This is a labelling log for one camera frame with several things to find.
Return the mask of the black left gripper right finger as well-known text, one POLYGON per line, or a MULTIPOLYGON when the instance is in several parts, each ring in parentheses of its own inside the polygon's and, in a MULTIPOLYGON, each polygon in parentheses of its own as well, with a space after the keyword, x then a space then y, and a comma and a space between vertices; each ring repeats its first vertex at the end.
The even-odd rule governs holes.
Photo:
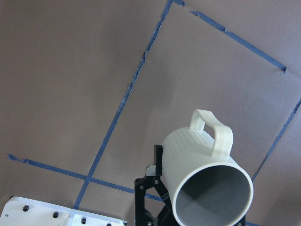
POLYGON ((246 216, 243 216, 237 223, 236 226, 246 226, 246 216))

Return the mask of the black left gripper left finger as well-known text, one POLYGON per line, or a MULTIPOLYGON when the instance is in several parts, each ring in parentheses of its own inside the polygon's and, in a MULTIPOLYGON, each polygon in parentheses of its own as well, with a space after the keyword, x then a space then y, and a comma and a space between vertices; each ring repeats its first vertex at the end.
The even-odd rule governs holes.
POLYGON ((136 226, 173 226, 174 216, 167 188, 161 180, 163 146, 154 145, 154 163, 146 168, 143 178, 137 178, 135 185, 135 225, 136 226), (149 189, 155 189, 164 207, 155 217, 145 208, 145 198, 149 189))

